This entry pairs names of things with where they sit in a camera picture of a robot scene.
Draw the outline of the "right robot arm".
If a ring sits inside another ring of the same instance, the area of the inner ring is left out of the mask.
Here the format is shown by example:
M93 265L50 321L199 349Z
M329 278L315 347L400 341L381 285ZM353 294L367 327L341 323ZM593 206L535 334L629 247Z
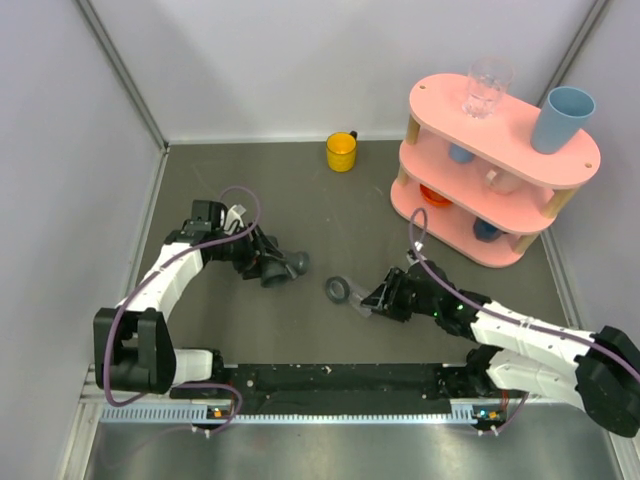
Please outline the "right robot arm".
M479 344L479 363L466 372L478 395L533 393L580 409L618 436L639 432L639 349L618 328L573 330L519 314L456 288L432 261L391 268L361 304L400 322L426 315L448 334Z

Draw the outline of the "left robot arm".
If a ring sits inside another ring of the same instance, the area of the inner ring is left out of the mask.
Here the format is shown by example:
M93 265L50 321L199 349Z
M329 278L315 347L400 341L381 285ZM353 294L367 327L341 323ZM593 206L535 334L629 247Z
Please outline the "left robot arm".
M245 280L280 286L309 269L307 253L280 249L276 237L245 223L240 205L196 200L191 216L165 239L136 291L93 320L95 381L99 388L165 394L192 383L205 396L226 387L227 374L213 350L177 349L167 327L189 283L210 262L229 262Z

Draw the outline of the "grey plastic pipe fitting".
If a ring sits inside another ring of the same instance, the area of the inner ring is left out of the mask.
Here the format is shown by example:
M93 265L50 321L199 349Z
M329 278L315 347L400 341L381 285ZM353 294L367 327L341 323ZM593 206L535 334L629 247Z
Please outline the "grey plastic pipe fitting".
M280 257L266 256L260 262L260 284L263 288L275 288L305 275L310 266L307 252L285 251Z

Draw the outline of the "clear trap with grey nut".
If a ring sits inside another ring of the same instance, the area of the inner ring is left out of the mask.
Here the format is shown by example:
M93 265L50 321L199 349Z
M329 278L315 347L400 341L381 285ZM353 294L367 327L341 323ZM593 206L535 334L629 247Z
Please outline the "clear trap with grey nut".
M325 281L324 290L327 298L336 305L349 304L362 317L372 315L370 307L363 306L362 302L372 293L351 279L343 276L332 276Z

